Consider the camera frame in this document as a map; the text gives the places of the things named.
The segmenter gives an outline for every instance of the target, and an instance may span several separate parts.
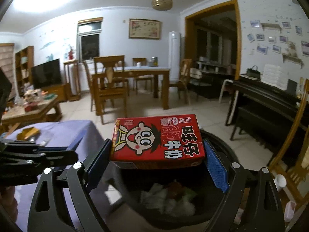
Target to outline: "metal bolt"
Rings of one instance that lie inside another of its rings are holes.
[[[240,165],[237,162],[232,163],[232,167],[234,168],[240,168]]]
[[[74,165],[73,165],[73,168],[74,169],[78,169],[81,167],[81,162],[76,162]]]
[[[50,167],[47,167],[44,169],[44,173],[45,174],[49,174],[52,171],[52,169]]]
[[[262,172],[263,172],[263,173],[269,173],[269,170],[268,170],[266,167],[263,167],[263,168],[262,168]]]

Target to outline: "gold lampshade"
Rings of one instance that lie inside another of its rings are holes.
[[[173,7],[173,0],[152,0],[151,5],[155,10],[166,11]]]

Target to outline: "black handbag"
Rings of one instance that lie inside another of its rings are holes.
[[[251,69],[247,69],[247,76],[248,77],[251,77],[251,78],[258,78],[258,79],[260,79],[260,77],[261,77],[261,73],[257,70],[258,68],[257,68],[257,66],[255,65],[255,66],[252,66],[252,68]]]

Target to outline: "table covered with purple cloth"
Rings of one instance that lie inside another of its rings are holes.
[[[102,136],[98,132],[94,123],[89,120],[72,120],[57,123],[37,123],[27,127],[32,126],[40,129],[41,131],[40,137],[36,140],[37,144],[41,143],[41,141],[46,138],[50,138],[46,148],[57,146],[67,147],[81,132],[85,131],[84,137],[75,150],[78,154],[78,161],[81,162],[84,161],[90,152],[98,150],[103,144]],[[17,134],[20,133],[22,129],[13,132],[7,137],[7,139],[16,139]],[[16,224],[22,231],[27,231],[29,209],[36,186],[36,183],[16,186],[15,198],[18,202],[18,217]],[[104,194],[104,191],[106,191],[107,188],[108,184],[106,184],[105,181],[101,179],[98,187],[93,189],[90,193],[90,197],[102,217],[106,215],[108,206],[110,205],[107,197]],[[75,212],[69,189],[64,189],[64,196],[75,228],[83,231]]]

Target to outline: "red box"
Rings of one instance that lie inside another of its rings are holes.
[[[199,165],[205,158],[194,114],[118,118],[110,160],[125,169],[169,169]]]

